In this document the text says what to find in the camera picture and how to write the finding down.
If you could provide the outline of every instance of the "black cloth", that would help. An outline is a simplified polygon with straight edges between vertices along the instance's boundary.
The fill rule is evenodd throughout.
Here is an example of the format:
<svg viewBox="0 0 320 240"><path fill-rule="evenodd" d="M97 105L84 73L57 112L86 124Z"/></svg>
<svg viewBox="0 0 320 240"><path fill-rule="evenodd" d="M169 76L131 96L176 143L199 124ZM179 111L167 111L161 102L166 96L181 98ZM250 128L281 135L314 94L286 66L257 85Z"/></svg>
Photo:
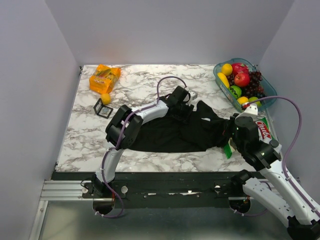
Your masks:
<svg viewBox="0 0 320 240"><path fill-rule="evenodd" d="M224 147L229 138L228 119L217 114L199 101L196 111L189 117L188 123L171 116L156 118L141 126L138 136L130 149L156 153L203 152L212 147Z"/></svg>

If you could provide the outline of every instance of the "white wall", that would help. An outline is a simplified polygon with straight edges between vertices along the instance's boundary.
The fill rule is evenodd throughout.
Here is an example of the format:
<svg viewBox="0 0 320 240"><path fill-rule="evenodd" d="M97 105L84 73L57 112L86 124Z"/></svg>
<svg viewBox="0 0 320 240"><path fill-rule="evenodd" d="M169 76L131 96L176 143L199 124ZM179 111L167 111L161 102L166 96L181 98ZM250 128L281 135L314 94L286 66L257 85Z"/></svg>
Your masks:
<svg viewBox="0 0 320 240"><path fill-rule="evenodd" d="M256 64L292 2L46 0L82 64Z"/></svg>
<svg viewBox="0 0 320 240"><path fill-rule="evenodd" d="M267 48L261 72L278 95L292 98L301 108L302 130L288 168L320 202L320 1L296 0ZM277 100L271 108L280 142L287 149L298 125L293 106Z"/></svg>
<svg viewBox="0 0 320 240"><path fill-rule="evenodd" d="M29 237L79 67L43 0L0 4L0 234Z"/></svg>

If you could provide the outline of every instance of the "small square frame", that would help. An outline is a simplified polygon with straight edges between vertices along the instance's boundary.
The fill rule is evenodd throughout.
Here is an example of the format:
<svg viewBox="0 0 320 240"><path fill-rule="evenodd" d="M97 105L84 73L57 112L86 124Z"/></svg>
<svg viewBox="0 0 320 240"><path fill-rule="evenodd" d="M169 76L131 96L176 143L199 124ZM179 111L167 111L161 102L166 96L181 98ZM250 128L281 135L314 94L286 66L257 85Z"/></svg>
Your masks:
<svg viewBox="0 0 320 240"><path fill-rule="evenodd" d="M100 114L100 112L104 108L109 109L107 116ZM99 98L99 100L96 102L96 104L94 105L93 109L94 109L95 114L97 114L99 117L103 117L105 119L108 119L110 117L112 111L114 110L112 107L104 105L101 98Z"/></svg>

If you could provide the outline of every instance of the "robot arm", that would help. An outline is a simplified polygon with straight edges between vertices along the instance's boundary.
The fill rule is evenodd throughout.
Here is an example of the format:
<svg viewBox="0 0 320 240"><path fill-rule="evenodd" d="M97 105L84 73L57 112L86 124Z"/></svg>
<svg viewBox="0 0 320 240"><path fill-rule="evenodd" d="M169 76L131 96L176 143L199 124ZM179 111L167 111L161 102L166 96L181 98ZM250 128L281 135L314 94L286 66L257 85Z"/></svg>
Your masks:
<svg viewBox="0 0 320 240"><path fill-rule="evenodd" d="M246 111L250 112L252 109L245 110L235 117L232 139L245 161L268 179L283 199L272 194L246 171L240 172L238 179L242 181L238 183L242 185L245 194L258 200L282 221L292 239L317 239L320 237L320 217L316 213L317 209L320 210L319 204L306 193L288 169L283 168L283 161L279 155L281 145L274 139L259 137L258 126L248 114L245 115ZM313 203L315 209L308 205L299 191Z"/></svg>
<svg viewBox="0 0 320 240"><path fill-rule="evenodd" d="M115 178L121 155L134 143L143 124L164 116L172 116L179 121L185 121L194 109L190 103L196 97L196 93L177 86L173 93L168 97L160 97L158 102L132 109L126 105L121 106L105 129L109 150L105 155L106 159L102 161L100 170L95 173L101 183L103 183L101 170L103 170L107 183Z"/></svg>

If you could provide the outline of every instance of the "clear plastic container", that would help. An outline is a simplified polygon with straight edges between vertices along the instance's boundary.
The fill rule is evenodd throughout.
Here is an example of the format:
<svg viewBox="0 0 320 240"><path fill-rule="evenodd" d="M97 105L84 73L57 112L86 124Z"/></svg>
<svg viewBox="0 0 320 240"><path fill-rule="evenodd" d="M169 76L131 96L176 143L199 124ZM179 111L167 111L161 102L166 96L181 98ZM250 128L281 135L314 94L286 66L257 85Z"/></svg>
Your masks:
<svg viewBox="0 0 320 240"><path fill-rule="evenodd" d="M225 61L222 63L217 64L213 69L213 74L215 76L215 82L216 84L221 88L224 95L230 100L232 105L239 111L242 112L242 108L240 103L237 101L237 99L231 94L229 89L222 83L220 78L218 77L218 73L221 72L221 68L224 64L235 64L235 63L242 63L247 65L249 68L249 71L254 72L257 71L257 69L247 60L243 58L232 58L229 61ZM264 93L266 96L276 96L277 92L276 90L271 86L271 84L262 76L262 81L260 82L260 85L264 88ZM259 111L263 111L266 108L270 107L274 102L276 101L276 98L264 100L261 102L262 106L258 107Z"/></svg>

